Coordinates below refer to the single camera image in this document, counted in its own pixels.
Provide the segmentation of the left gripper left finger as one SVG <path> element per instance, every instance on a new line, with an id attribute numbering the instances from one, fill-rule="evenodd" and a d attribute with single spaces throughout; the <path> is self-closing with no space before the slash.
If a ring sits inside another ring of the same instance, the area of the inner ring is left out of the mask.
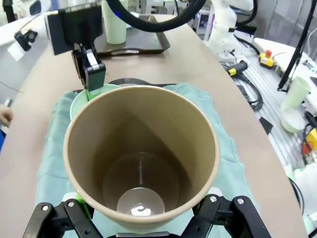
<path id="1" fill-rule="evenodd" d="M 98 238 L 99 231 L 92 222 L 93 214 L 94 208 L 79 196 L 55 207 L 41 202 L 34 208 L 23 236 L 61 238 L 66 231 L 75 231 L 79 238 Z"/>

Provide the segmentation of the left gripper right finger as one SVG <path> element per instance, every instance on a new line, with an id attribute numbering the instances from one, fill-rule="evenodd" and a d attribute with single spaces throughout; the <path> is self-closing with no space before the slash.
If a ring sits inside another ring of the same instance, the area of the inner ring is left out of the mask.
<path id="1" fill-rule="evenodd" d="M 206 238 L 213 226 L 223 226 L 232 238 L 271 237 L 249 197 L 241 195 L 231 201 L 223 196 L 206 195 L 193 207 L 194 216 L 183 232 L 184 238 Z"/>

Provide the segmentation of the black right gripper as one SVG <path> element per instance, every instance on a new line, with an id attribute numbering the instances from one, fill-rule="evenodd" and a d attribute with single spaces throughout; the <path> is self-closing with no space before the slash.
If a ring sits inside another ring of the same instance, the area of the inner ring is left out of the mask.
<path id="1" fill-rule="evenodd" d="M 53 53 L 72 51 L 88 101 L 100 95 L 106 66 L 93 47 L 95 39 L 103 34 L 101 6 L 93 2 L 59 9 L 45 17 L 45 24 Z"/>

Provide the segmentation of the person's right hand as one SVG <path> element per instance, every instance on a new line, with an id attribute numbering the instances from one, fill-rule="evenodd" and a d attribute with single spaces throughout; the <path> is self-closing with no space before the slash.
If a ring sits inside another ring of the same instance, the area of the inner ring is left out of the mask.
<path id="1" fill-rule="evenodd" d="M 0 105 L 0 122 L 4 126 L 9 127 L 12 119 L 13 119 L 13 112 L 11 108 L 1 104 Z"/>

